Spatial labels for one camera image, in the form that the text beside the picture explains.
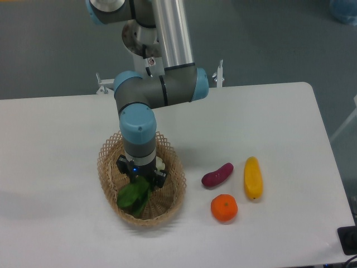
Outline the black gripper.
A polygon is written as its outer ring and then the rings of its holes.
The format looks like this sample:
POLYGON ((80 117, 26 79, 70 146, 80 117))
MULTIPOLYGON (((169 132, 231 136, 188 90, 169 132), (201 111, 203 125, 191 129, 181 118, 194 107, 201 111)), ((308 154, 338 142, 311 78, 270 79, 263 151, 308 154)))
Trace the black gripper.
POLYGON ((161 189, 167 178, 166 170, 156 169, 156 158, 149 164, 136 165, 134 161, 129 161, 124 155, 119 155, 116 165, 121 174, 129 177, 130 183, 134 183, 140 176, 149 182, 151 190, 161 189))

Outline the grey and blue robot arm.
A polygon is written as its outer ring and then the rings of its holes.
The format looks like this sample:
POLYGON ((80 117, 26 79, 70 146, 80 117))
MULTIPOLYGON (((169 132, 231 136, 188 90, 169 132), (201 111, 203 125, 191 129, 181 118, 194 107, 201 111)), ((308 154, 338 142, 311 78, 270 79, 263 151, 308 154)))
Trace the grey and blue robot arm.
POLYGON ((122 36, 134 43, 143 72, 124 71, 113 81, 124 154, 117 160, 130 179, 144 176, 163 187, 167 171, 156 167, 153 110, 205 98, 206 72, 195 65, 183 1, 87 1, 91 19, 100 25, 125 22, 122 36))

